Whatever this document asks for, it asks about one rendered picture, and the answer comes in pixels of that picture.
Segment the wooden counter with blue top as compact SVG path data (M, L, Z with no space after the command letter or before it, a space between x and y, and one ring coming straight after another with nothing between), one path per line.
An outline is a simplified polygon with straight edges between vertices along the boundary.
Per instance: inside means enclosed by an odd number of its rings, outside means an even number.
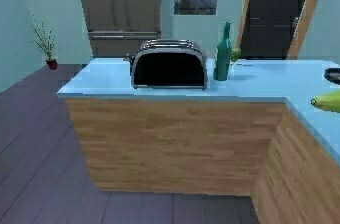
M206 89L134 88L91 61L59 91L104 190L248 196L260 224L340 224L340 113L322 60L241 60Z

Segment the black and silver toaster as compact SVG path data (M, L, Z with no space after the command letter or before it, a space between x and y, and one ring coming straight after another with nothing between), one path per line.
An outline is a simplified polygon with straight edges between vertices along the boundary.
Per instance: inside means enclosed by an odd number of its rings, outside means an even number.
M207 88L207 55L195 41L148 40L125 60L133 88Z

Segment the green glass bottle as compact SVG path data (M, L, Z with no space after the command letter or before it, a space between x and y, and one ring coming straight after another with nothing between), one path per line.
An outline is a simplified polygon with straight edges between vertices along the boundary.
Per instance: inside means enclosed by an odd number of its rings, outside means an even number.
M213 77L216 81L225 81L227 79L232 50L230 27L231 23L226 22L223 31L223 37L217 45L217 54L213 74Z

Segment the green apple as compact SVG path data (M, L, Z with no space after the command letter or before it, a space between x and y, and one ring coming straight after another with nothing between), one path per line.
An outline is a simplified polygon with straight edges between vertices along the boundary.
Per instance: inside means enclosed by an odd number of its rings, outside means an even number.
M232 62L236 62L241 57L241 49L240 48L233 48L231 50L231 58Z

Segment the grey metal fridge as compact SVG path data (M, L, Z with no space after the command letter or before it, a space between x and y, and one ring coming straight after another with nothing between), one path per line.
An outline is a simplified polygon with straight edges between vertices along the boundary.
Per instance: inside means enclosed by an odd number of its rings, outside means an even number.
M94 57L135 54L161 36L161 0L81 0Z

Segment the dark room door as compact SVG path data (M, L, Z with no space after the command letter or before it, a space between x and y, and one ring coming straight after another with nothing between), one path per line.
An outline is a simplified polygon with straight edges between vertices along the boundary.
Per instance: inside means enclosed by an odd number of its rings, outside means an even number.
M243 59L285 59L305 0L249 0Z

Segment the plant in red pot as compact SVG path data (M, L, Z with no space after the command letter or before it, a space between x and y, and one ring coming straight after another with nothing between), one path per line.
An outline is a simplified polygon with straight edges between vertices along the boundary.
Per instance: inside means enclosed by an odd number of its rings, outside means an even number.
M55 50L55 35L52 31L46 31L44 23L33 24L33 32L36 35L36 40L34 43L37 45L38 49L46 56L46 64L50 70L57 70L58 63L53 57L53 52Z

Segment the dark framed wall picture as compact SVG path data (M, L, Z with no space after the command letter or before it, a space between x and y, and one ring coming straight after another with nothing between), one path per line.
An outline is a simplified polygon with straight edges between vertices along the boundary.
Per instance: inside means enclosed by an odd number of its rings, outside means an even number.
M175 15L215 15L217 0L174 0Z

